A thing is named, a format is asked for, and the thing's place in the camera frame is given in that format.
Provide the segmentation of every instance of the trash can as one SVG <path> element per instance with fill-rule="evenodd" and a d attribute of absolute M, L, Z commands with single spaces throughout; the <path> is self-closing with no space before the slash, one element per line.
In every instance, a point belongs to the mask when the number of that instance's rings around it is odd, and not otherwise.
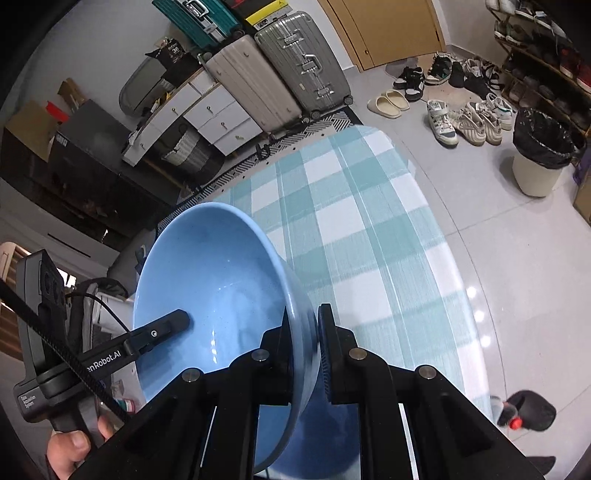
<path fill-rule="evenodd" d="M 568 128 L 533 108 L 519 109 L 513 144 L 513 175 L 521 191 L 532 197 L 552 192 L 577 150 Z"/>

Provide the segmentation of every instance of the beige slide sandal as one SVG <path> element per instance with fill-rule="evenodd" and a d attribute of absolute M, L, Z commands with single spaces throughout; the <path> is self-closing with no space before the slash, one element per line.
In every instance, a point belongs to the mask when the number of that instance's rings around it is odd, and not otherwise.
<path fill-rule="evenodd" d="M 392 102 L 383 95 L 371 99 L 368 102 L 368 110 L 386 118 L 398 118 L 401 115 L 398 107 L 393 105 Z"/>
<path fill-rule="evenodd" d="M 387 90 L 382 94 L 382 96 L 386 97 L 392 105 L 401 111 L 405 111 L 410 108 L 410 103 L 408 103 L 408 100 L 406 100 L 404 95 L 397 90 Z"/>

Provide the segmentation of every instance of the black sneaker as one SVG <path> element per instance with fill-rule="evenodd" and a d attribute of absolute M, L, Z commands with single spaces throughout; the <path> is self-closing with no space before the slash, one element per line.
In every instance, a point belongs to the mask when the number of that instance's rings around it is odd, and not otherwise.
<path fill-rule="evenodd" d="M 425 77 L 425 83 L 427 85 L 441 85 L 449 80 L 451 74 L 451 59 L 444 54 L 436 53 L 433 57 L 433 65 L 431 65 Z"/>
<path fill-rule="evenodd" d="M 404 96 L 409 102 L 416 102 L 423 98 L 425 91 L 425 75 L 422 68 L 413 69 L 407 74 L 407 86 Z"/>
<path fill-rule="evenodd" d="M 396 90 L 406 90 L 408 74 L 411 72 L 420 72 L 422 74 L 423 69 L 421 67 L 415 67 L 413 69 L 411 67 L 404 67 L 404 70 L 400 74 L 400 77 L 394 80 L 392 87 L 394 87 Z"/>
<path fill-rule="evenodd" d="M 483 100 L 486 100 L 486 95 L 492 93 L 490 88 L 488 88 L 488 85 L 486 84 L 486 80 L 483 77 L 475 76 L 473 73 L 468 73 L 466 75 L 466 80 L 464 81 L 464 88 L 477 94 Z"/>
<path fill-rule="evenodd" d="M 455 88 L 464 88 L 464 69 L 458 61 L 452 63 L 452 76 L 449 77 L 449 84 Z"/>

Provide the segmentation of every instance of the wooden door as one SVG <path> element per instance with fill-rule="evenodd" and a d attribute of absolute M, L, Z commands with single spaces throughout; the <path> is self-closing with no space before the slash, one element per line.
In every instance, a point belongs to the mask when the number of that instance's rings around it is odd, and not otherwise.
<path fill-rule="evenodd" d="M 353 62 L 363 70 L 444 50 L 431 0 L 324 0 L 320 4 L 332 10 L 325 8 L 349 55 L 357 57 Z"/>

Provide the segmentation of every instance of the teal suitcase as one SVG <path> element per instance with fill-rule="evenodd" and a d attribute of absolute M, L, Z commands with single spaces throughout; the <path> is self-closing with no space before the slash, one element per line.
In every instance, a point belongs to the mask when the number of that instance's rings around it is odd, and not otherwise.
<path fill-rule="evenodd" d="M 152 4 L 204 51 L 244 35 L 238 20 L 219 0 L 153 0 Z"/>

